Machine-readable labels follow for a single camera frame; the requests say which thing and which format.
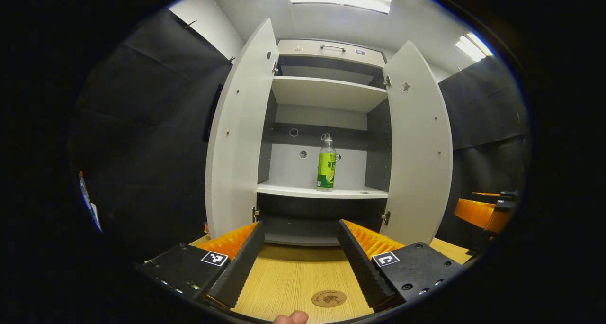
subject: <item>ceiling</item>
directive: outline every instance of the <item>ceiling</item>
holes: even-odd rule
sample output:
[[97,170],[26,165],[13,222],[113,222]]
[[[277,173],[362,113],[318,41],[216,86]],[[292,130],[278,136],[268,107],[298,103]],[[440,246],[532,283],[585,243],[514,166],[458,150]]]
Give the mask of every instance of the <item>ceiling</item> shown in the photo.
[[474,62],[455,47],[471,28],[432,0],[392,0],[388,15],[344,5],[293,5],[290,0],[216,1],[244,41],[271,18],[277,38],[327,39],[388,52],[411,40],[429,63],[450,74]]

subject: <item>bottle label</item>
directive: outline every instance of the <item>bottle label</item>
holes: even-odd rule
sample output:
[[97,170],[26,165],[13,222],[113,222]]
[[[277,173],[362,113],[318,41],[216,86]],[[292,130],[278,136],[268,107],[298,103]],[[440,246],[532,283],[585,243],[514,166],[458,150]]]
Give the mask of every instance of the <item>bottle label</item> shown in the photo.
[[320,153],[318,162],[318,186],[321,188],[332,188],[335,184],[336,153]]

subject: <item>round wooden coaster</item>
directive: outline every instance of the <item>round wooden coaster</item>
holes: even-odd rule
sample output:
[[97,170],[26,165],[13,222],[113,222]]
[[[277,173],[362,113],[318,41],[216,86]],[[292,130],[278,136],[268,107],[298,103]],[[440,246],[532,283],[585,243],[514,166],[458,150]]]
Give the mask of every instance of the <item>round wooden coaster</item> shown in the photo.
[[346,294],[333,289],[320,291],[312,296],[312,303],[320,307],[335,307],[344,303],[347,299]]

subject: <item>black curtain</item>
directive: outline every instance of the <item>black curtain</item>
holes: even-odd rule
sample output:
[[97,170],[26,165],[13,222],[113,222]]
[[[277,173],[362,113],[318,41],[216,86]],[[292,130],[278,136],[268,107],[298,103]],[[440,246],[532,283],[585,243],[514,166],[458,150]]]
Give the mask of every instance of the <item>black curtain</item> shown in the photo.
[[74,168],[104,234],[132,259],[204,235],[204,127],[230,67],[166,9],[89,76],[71,129]]
[[436,237],[479,249],[483,230],[454,215],[472,192],[522,190],[530,159],[528,116],[506,67],[487,57],[439,83],[453,137],[453,175]]

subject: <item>open cabinet door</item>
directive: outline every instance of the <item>open cabinet door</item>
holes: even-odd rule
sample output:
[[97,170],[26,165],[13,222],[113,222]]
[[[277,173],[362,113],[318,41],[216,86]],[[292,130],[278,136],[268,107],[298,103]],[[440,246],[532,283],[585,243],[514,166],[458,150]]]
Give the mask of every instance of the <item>open cabinet door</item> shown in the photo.
[[221,91],[206,156],[204,190],[211,238],[252,221],[261,137],[277,57],[276,38],[267,19],[235,59]]
[[444,216],[453,170],[450,122],[427,62],[408,41],[383,67],[392,121],[392,174],[381,233],[429,244]]

